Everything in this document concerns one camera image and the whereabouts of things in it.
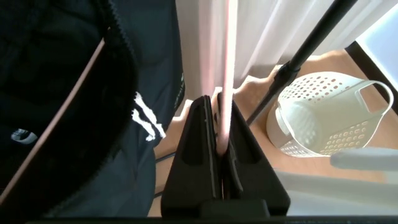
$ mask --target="plastic basket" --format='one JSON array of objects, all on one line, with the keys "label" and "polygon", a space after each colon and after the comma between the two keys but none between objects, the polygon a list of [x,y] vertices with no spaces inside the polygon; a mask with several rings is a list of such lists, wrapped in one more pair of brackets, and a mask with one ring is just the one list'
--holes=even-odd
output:
[{"label": "plastic basket", "polygon": [[[370,112],[360,90],[378,84],[389,104]],[[267,119],[271,143],[295,157],[324,157],[361,148],[373,137],[394,97],[384,83],[337,72],[302,76],[279,95]]]}]

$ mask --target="backpack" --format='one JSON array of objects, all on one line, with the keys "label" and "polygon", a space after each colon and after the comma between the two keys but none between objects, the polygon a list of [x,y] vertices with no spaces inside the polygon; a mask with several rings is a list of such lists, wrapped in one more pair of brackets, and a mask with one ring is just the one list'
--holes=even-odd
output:
[{"label": "backpack", "polygon": [[0,219],[145,217],[184,92],[173,0],[0,4]]}]

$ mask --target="wooden floor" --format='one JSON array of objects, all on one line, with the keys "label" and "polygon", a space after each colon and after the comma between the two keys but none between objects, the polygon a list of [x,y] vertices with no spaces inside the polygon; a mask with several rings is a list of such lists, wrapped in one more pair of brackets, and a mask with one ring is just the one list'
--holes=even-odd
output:
[{"label": "wooden floor", "polygon": [[[344,50],[329,52],[319,57],[311,57],[307,62],[305,62],[299,75],[324,71],[341,72],[354,77],[366,79],[365,74],[356,66],[351,57],[349,57]],[[260,80],[249,78],[241,88],[237,89],[234,100],[245,118],[248,118],[260,102],[261,98],[265,95],[269,85],[272,83],[273,75],[274,72],[269,78]],[[367,88],[362,94],[370,108],[383,108],[387,106],[386,101],[374,87]],[[167,137],[155,148],[157,158],[174,152],[177,148],[185,122],[184,118],[186,118],[189,106],[190,104],[187,102],[181,117],[174,118],[169,130],[167,131]],[[330,165],[330,159],[328,157],[296,158],[283,154],[276,149],[267,138],[267,114],[268,111],[262,114],[262,116],[251,125],[251,131],[255,135],[259,145],[264,151],[264,154],[275,169],[299,174],[384,182],[384,175],[382,172],[337,169]],[[398,149],[397,133],[398,116],[395,112],[390,110],[381,121],[379,129],[376,131],[376,134],[369,145]],[[163,190],[171,164],[172,158],[157,164],[156,192]],[[154,200],[149,216],[160,216],[160,197]]]}]

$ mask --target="perforated basket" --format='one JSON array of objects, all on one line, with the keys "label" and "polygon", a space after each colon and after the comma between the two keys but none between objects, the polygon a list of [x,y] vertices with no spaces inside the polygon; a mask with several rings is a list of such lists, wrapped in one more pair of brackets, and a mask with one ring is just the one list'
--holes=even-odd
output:
[{"label": "perforated basket", "polygon": [[[370,112],[360,90],[378,84],[389,104]],[[274,146],[295,157],[330,156],[364,147],[373,137],[394,97],[385,84],[336,72],[302,76],[279,95],[267,119]]]}]

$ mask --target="white curtain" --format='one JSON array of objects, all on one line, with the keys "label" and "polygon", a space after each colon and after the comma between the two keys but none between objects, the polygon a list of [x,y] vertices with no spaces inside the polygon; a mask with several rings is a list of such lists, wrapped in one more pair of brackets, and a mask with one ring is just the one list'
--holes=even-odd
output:
[{"label": "white curtain", "polygon": [[[285,63],[333,0],[239,0],[234,85],[247,75],[267,77]],[[398,0],[360,0],[313,53],[343,49],[391,9]],[[211,95],[221,86],[224,0],[177,0],[186,98]]]}]

